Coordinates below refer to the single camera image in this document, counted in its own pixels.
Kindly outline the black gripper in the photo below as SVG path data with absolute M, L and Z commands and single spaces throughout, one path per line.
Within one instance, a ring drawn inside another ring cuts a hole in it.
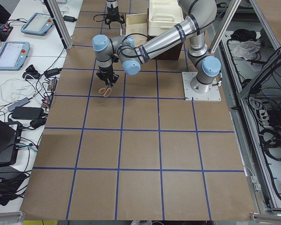
M 107 14 L 105 15 L 105 24 L 111 29 L 111 22 L 119 22 L 120 28 L 123 30 L 125 28 L 125 18 L 123 14 L 119 14 L 118 8 L 107 8 Z
M 110 70 L 98 70 L 96 75 L 101 81 L 105 82 L 105 85 L 112 87 L 117 82 L 119 75 L 115 74 L 113 69 Z

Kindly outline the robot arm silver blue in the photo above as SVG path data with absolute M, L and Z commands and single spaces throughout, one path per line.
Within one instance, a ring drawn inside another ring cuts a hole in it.
M 121 28 L 123 28 L 123 25 L 125 24 L 125 17 L 123 14 L 119 14 L 118 0 L 107 0 L 106 7 L 107 14 L 104 16 L 105 24 L 111 28 L 110 24 L 112 22 L 118 22 L 120 23 Z
M 221 70 L 220 61 L 207 52 L 205 42 L 205 30 L 216 18 L 216 2 L 180 0 L 178 5 L 182 9 L 184 20 L 140 46 L 134 45 L 130 35 L 108 38 L 98 34 L 93 37 L 92 44 L 99 67 L 96 75 L 105 83 L 99 90 L 101 95 L 110 95 L 112 86 L 119 78 L 113 71 L 114 62 L 121 62 L 126 74 L 136 75 L 142 64 L 187 39 L 190 40 L 188 58 L 197 69 L 197 75 L 191 80 L 191 89 L 200 94 L 209 91 Z

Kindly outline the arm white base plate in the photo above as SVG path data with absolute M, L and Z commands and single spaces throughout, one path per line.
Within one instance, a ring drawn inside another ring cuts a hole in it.
M 221 102 L 216 78 L 211 84 L 197 81 L 197 72 L 182 72 L 185 101 Z

